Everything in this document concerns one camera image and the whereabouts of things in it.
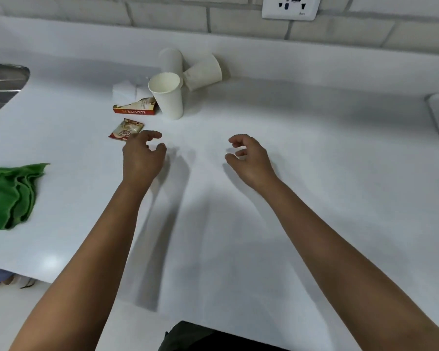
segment paper cup lying on side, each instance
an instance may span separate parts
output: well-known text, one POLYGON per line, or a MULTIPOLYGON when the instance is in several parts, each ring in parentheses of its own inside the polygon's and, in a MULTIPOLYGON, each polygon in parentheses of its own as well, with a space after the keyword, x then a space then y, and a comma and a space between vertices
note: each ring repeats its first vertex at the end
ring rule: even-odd
POLYGON ((213 54, 184 72, 184 81, 190 91, 223 80, 218 60, 213 54))
POLYGON ((174 48, 164 48, 158 54, 158 63, 161 72, 173 72, 181 78, 181 87, 183 85, 183 57, 182 53, 174 48))
POLYGON ((181 78, 173 72, 162 72, 148 82, 164 117, 179 119, 184 113, 182 105, 181 78))

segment snack packet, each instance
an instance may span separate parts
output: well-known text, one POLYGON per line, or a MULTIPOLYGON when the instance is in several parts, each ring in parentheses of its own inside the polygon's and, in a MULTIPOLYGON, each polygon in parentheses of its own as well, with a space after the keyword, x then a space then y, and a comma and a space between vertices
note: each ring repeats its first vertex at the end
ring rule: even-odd
POLYGON ((125 118, 109 135, 109 138, 126 141, 131 134, 140 133, 144 126, 143 123, 125 118))

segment stainless steel sink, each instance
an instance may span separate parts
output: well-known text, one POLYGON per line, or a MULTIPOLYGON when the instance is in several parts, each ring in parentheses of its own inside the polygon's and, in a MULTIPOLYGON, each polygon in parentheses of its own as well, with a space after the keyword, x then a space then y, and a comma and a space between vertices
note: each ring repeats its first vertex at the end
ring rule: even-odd
POLYGON ((23 66, 0 64, 0 108, 24 87, 29 69, 23 66))

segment left hand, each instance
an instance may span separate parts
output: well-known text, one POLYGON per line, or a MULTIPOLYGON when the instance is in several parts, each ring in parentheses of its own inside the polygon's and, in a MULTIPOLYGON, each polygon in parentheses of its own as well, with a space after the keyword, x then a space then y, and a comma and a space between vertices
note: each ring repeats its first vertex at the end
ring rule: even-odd
POLYGON ((123 147, 123 181, 133 188, 151 185, 164 165, 166 145, 161 143, 151 151, 147 141, 159 139, 162 134, 154 130, 142 130, 129 136, 123 147))

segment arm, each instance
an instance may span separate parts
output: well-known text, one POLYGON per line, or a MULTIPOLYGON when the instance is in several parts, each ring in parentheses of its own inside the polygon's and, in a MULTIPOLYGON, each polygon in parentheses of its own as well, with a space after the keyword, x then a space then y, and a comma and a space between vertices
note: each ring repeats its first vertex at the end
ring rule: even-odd
POLYGON ((275 175, 267 151, 248 135, 228 164, 271 206, 319 287, 365 350, 439 350, 439 327, 381 270, 275 175))
POLYGON ((76 254, 37 303, 10 351, 94 350, 112 309, 141 200, 164 163, 166 147, 131 135, 123 148, 123 181, 76 254))

